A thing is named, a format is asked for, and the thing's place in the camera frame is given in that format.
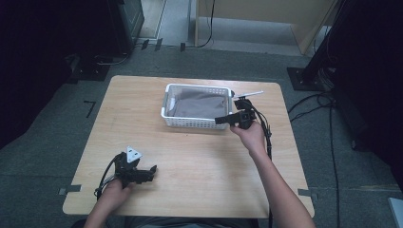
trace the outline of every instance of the gray cloth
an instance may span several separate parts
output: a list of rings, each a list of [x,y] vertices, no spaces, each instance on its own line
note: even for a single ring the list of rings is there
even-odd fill
[[[175,105],[167,113],[170,117],[214,119],[225,113],[225,96],[185,88],[175,98]]]

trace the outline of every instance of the plastic basket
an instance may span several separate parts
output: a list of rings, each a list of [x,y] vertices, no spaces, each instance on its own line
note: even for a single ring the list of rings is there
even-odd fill
[[[224,97],[225,115],[232,114],[232,94],[231,89],[227,87],[169,84],[166,86],[165,95],[163,97],[163,107],[161,108],[161,116],[165,119],[167,125],[212,129],[225,129],[227,127],[227,123],[216,124],[214,119],[168,116],[168,110],[170,110],[172,105],[175,103],[173,101],[175,101],[176,97],[180,95],[184,89],[192,89],[202,93],[222,95],[222,97]]]

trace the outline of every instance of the wooden table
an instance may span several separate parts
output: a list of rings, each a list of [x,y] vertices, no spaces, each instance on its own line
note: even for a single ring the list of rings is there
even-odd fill
[[[333,23],[337,2],[338,0],[217,0],[214,18],[291,24],[299,50],[305,54],[322,27],[329,25],[327,20]],[[211,17],[212,6],[212,0],[197,0],[195,46],[199,42],[199,17]]]
[[[166,125],[161,107],[168,84],[225,86],[237,94],[263,90],[250,100],[271,125],[273,162],[296,193],[308,189],[278,84],[115,76],[72,181],[82,184],[82,190],[67,194],[66,214],[89,214],[107,165],[131,145],[144,155],[139,169],[157,164],[158,171],[154,181],[136,186],[117,215],[268,218],[258,171],[238,136],[229,129]],[[299,198],[313,216],[311,198]]]

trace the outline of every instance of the person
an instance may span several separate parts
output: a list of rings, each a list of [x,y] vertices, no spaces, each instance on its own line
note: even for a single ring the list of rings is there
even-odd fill
[[[253,122],[246,130],[237,126],[231,126],[230,129],[240,137],[258,169],[276,225],[278,227],[315,227],[305,206],[267,156],[261,125]],[[88,215],[85,227],[104,227],[107,217],[125,202],[134,186],[134,183],[130,183],[122,189],[120,180],[110,182]]]

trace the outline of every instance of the black tape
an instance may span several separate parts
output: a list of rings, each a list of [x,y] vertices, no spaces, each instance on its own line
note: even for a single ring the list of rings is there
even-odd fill
[[[150,42],[150,40],[145,40],[144,42],[143,42],[143,45],[142,45],[142,50],[144,50],[144,49],[146,49],[147,48],[147,46],[148,46],[148,42]]]
[[[97,104],[97,103],[96,102],[89,102],[89,101],[84,101],[84,103],[91,103],[92,104],[91,108],[88,111],[88,114],[86,114],[86,118],[88,118],[89,115],[91,115],[91,112],[94,109],[95,104]]]
[[[157,45],[155,46],[155,51],[161,49],[161,44],[163,43],[163,38],[157,40]]]
[[[81,184],[70,185],[67,188],[59,189],[59,195],[67,195],[69,192],[81,192]]]
[[[298,189],[298,194],[303,197],[311,197],[311,190],[307,189]]]
[[[185,49],[186,49],[186,44],[185,44],[185,43],[181,43],[181,52],[184,52]]]
[[[317,200],[319,200],[319,196],[308,189],[298,189],[298,194],[303,197],[310,197],[312,202],[317,202]]]

